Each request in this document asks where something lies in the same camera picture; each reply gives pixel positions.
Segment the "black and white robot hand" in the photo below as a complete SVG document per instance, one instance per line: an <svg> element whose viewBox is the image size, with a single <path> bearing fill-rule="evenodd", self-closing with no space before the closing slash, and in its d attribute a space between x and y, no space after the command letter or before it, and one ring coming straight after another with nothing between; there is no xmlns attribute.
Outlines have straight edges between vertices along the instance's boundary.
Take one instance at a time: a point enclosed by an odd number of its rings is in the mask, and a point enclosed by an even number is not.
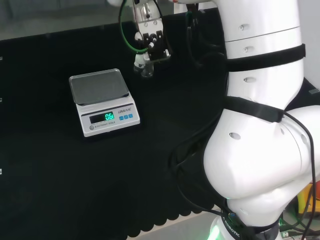
<svg viewBox="0 0 320 240"><path fill-rule="evenodd" d="M169 60L172 50L161 18L139 22L137 26L135 42L146 52L135 55L134 70L142 77L150 78L154 74L154 65Z"/></svg>

